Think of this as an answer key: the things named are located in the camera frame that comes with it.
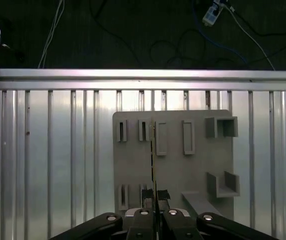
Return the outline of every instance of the gray plastic board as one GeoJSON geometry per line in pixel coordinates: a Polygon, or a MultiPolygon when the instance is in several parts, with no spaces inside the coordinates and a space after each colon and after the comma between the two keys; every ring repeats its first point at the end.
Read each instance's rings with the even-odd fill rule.
{"type": "Polygon", "coordinates": [[[157,188],[168,190],[170,206],[190,209],[181,193],[198,191],[223,216],[232,219],[233,193],[226,190],[224,171],[233,173],[231,136],[237,136],[237,119],[227,110],[115,113],[113,138],[116,212],[139,208],[140,186],[145,184],[147,188],[152,187],[152,119],[156,132],[157,188]],[[209,135],[211,128],[215,134],[209,135]],[[216,193],[208,193],[207,173],[218,177],[218,190],[222,189],[222,194],[214,196],[216,193]]]}

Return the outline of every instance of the aluminum frame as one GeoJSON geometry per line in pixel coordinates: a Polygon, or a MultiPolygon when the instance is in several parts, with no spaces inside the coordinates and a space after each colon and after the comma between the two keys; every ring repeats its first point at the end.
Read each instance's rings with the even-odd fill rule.
{"type": "Polygon", "coordinates": [[[0,69],[0,239],[113,210],[114,112],[192,109],[238,117],[235,219],[286,240],[286,71],[112,69],[0,69]]]}

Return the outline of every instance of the dark floor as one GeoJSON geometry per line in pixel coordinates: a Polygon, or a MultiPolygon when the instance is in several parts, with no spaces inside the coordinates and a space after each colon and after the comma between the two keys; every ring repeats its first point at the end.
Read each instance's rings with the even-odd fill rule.
{"type": "MultiPolygon", "coordinates": [[[[107,1],[97,20],[132,47],[139,63],[123,42],[92,20],[90,2],[96,13],[103,0],[65,1],[65,11],[48,49],[45,68],[271,69],[266,60],[245,65],[235,54],[209,42],[206,42],[203,57],[204,38],[196,32],[189,32],[181,41],[183,58],[173,59],[174,47],[160,42],[151,51],[152,60],[149,49],[155,41],[166,40],[176,45],[185,30],[195,28],[190,0],[107,1]]],[[[0,68],[37,68],[58,2],[0,0],[0,17],[10,19],[14,27],[9,30],[1,24],[4,42],[26,56],[24,62],[19,62],[12,52],[2,49],[0,68]]],[[[258,32],[286,31],[286,0],[230,0],[230,3],[258,32]]],[[[200,21],[206,11],[206,7],[198,5],[200,21]]],[[[238,28],[226,10],[213,27],[203,26],[203,29],[216,42],[237,50],[248,62],[263,58],[259,48],[238,28]]],[[[258,37],[250,33],[267,54],[286,45],[286,36],[258,37]]],[[[286,49],[270,60],[277,70],[286,70],[286,49]]]]}

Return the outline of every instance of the blue cable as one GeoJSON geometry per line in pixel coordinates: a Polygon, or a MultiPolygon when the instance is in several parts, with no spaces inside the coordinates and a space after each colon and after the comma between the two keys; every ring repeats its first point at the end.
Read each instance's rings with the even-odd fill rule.
{"type": "Polygon", "coordinates": [[[196,24],[196,27],[198,28],[198,31],[199,33],[206,39],[208,40],[211,44],[217,46],[218,48],[221,48],[221,49],[225,49],[225,50],[228,50],[236,55],[238,55],[245,64],[247,64],[247,60],[241,55],[239,54],[236,50],[232,49],[232,48],[228,48],[224,45],[221,45],[219,43],[216,43],[214,42],[213,40],[211,40],[208,36],[206,36],[203,31],[202,31],[202,28],[201,28],[201,25],[199,24],[198,20],[197,20],[197,16],[196,16],[196,12],[195,12],[195,9],[194,9],[194,4],[193,4],[194,0],[191,0],[191,3],[192,3],[192,11],[193,11],[193,16],[194,16],[194,21],[195,21],[195,24],[196,24]]]}

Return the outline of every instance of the white connector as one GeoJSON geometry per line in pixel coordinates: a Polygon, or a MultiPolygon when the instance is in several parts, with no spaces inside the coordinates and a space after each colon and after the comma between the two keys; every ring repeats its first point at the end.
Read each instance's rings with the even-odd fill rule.
{"type": "Polygon", "coordinates": [[[223,8],[224,7],[220,3],[220,0],[214,0],[213,5],[209,7],[205,16],[203,17],[203,23],[205,24],[205,26],[213,26],[219,15],[221,14],[223,8]]]}

